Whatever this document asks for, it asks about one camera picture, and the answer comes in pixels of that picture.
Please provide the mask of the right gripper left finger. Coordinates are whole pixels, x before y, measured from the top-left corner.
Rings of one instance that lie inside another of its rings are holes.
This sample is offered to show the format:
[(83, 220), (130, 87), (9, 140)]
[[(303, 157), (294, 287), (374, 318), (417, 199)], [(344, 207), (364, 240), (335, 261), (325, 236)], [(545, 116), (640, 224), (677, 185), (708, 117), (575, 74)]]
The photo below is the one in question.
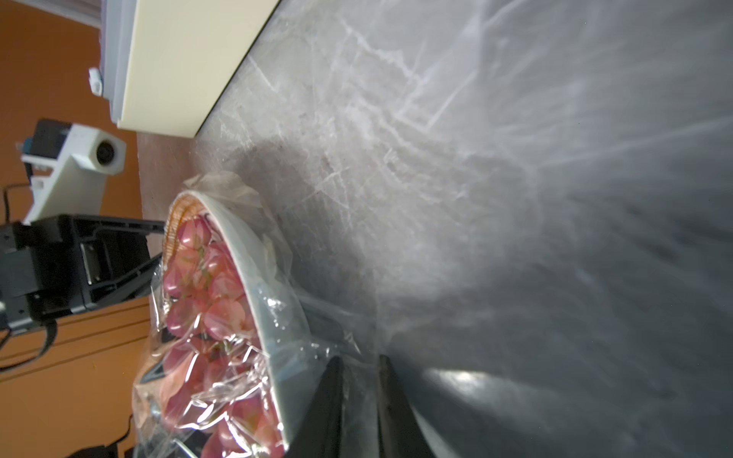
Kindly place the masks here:
[(333, 357), (322, 375), (307, 414), (284, 456), (338, 458), (344, 411), (344, 362)]

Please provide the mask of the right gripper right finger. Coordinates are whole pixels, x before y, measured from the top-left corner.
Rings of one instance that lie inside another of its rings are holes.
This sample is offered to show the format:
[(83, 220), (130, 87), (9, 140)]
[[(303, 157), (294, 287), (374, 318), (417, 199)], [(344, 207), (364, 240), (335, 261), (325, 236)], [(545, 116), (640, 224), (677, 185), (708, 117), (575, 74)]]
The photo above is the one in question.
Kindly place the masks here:
[(435, 458), (386, 355), (379, 356), (377, 411), (381, 458)]

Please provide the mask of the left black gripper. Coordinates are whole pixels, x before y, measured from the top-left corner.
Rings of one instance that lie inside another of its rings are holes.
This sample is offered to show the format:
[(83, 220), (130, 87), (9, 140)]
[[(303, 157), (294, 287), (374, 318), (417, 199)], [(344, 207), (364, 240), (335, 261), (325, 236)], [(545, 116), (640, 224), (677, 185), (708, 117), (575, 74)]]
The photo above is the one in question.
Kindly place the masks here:
[(61, 215), (1, 228), (1, 328), (47, 322), (146, 296), (161, 257), (147, 238), (161, 221)]

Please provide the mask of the patterned plate orange rim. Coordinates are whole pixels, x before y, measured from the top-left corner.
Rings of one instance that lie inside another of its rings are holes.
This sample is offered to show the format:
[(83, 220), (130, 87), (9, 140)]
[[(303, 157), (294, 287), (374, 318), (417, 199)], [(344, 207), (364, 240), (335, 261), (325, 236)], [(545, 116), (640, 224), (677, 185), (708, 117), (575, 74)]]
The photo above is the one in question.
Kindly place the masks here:
[(155, 288), (155, 334), (152, 358), (160, 379), (146, 373), (137, 384), (137, 423), (154, 426), (147, 444), (157, 456), (200, 456), (202, 435), (168, 431), (161, 419), (161, 359), (174, 341), (164, 329), (167, 305), (163, 299), (163, 269), (174, 252), (179, 224), (206, 213), (221, 229), (244, 284), (255, 324), (267, 358), (270, 394), (275, 403), (284, 438), (284, 453), (298, 433), (307, 405), (316, 389), (322, 359), (312, 341), (303, 307), (284, 274), (284, 261), (277, 230), (257, 201), (238, 203), (202, 191), (185, 191), (174, 200), (166, 221), (162, 246), (160, 283)]

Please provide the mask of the clear plastic wrap sheet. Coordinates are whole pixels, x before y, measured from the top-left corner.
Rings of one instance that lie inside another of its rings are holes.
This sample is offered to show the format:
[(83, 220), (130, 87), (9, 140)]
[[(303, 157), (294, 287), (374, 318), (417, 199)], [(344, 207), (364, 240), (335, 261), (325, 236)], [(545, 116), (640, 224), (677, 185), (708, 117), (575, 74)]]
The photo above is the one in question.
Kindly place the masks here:
[(261, 195), (233, 173), (189, 179), (164, 226), (135, 457), (335, 457), (349, 315), (301, 290)]

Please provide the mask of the white plastic wrap dispenser box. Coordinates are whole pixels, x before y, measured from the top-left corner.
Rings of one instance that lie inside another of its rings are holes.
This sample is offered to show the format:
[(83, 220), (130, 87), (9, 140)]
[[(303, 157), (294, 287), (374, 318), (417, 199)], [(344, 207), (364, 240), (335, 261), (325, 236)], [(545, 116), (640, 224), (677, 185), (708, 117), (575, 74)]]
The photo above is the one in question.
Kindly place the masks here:
[(90, 86), (120, 130), (192, 139), (278, 4), (104, 1)]

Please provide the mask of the red grape bunch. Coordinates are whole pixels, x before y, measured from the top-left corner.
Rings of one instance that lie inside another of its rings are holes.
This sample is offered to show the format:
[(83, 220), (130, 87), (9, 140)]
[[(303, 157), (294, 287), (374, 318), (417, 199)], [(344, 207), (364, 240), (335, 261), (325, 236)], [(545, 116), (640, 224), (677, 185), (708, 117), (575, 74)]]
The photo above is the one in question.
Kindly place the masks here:
[(202, 435), (202, 457), (282, 457), (284, 438), (254, 315), (221, 229), (206, 213), (179, 224), (163, 269), (161, 419)]

